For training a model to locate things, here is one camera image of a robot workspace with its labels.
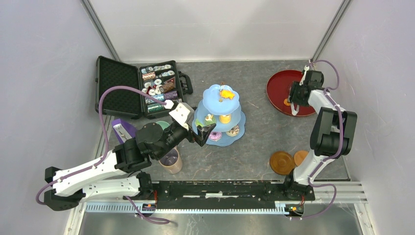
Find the pink frosted donut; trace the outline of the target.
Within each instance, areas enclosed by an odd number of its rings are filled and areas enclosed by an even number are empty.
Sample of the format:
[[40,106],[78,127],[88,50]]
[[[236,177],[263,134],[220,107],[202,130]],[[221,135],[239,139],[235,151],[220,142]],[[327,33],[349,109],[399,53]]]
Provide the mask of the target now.
[[222,132],[212,131],[209,135],[211,141],[219,141],[222,138]]

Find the green cupcake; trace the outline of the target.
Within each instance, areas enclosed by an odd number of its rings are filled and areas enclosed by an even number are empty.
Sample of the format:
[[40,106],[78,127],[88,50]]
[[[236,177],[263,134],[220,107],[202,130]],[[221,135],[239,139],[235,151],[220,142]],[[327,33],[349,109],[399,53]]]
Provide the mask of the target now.
[[204,124],[205,125],[211,125],[211,124],[215,124],[216,123],[216,118],[214,115],[212,114],[207,114],[205,116],[205,120],[204,120]]

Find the yellow cupcake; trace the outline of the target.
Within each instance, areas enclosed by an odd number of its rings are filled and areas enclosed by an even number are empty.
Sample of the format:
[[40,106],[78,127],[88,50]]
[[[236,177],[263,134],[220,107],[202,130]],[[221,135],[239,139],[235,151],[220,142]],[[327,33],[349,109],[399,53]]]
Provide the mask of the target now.
[[227,124],[231,121],[231,114],[219,115],[219,121],[223,124]]

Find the blue three-tier cake stand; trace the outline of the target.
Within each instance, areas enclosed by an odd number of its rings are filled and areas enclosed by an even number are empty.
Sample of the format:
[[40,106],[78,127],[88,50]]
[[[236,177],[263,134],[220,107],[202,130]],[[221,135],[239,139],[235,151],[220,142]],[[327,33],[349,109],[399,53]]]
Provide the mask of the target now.
[[[230,99],[223,99],[220,97],[219,92],[221,90],[229,90],[235,94],[235,97]],[[229,146],[236,140],[240,139],[245,133],[246,116],[242,111],[240,104],[240,95],[231,86],[224,84],[213,84],[208,89],[204,90],[203,98],[198,103],[195,120],[193,121],[193,127],[196,128],[198,125],[206,126],[204,124],[205,116],[212,114],[216,118],[216,127],[213,131],[222,132],[222,138],[219,141],[207,140],[208,145],[216,146]],[[223,124],[219,121],[219,115],[231,114],[231,121],[227,124]],[[235,125],[239,125],[240,132],[235,137],[226,135],[226,131],[230,130]]]

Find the white sprinkled donut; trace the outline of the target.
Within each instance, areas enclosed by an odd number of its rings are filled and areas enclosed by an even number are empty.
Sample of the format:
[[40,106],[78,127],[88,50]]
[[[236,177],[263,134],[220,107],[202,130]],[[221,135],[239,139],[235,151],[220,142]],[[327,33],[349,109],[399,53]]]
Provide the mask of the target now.
[[232,127],[230,130],[226,131],[226,135],[230,136],[230,137],[235,137],[239,134],[240,132],[240,127],[239,125],[235,125],[234,127]]

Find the metal tongs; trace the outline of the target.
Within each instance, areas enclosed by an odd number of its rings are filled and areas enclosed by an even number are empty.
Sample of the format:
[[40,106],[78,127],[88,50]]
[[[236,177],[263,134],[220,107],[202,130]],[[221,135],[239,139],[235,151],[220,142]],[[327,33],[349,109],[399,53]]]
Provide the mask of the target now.
[[293,116],[296,116],[299,112],[299,106],[296,105],[295,103],[291,102],[290,103],[290,107],[291,107],[291,113]]

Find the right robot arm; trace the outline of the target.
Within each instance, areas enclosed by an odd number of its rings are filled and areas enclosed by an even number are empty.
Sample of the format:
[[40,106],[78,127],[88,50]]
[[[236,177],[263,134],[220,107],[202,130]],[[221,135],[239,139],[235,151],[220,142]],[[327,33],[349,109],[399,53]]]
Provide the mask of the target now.
[[305,66],[301,80],[293,82],[288,95],[294,116],[301,106],[312,107],[318,115],[310,136],[311,150],[284,180],[282,192],[289,200],[308,192],[322,169],[340,156],[347,155],[352,148],[357,114],[342,108],[331,97],[330,88],[324,88],[323,83],[322,72]]

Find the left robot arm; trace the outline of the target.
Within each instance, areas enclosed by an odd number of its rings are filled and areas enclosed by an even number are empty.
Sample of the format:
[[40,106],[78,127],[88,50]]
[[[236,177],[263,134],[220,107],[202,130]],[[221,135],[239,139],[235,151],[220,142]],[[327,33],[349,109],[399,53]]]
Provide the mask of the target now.
[[93,198],[149,199],[154,187],[150,175],[142,170],[151,166],[151,160],[159,161],[184,139],[203,146],[216,126],[199,125],[193,130],[193,110],[175,109],[171,115],[173,121],[167,128],[148,123],[135,137],[98,159],[66,170],[45,169],[48,190],[41,190],[41,203],[54,211],[65,211]]

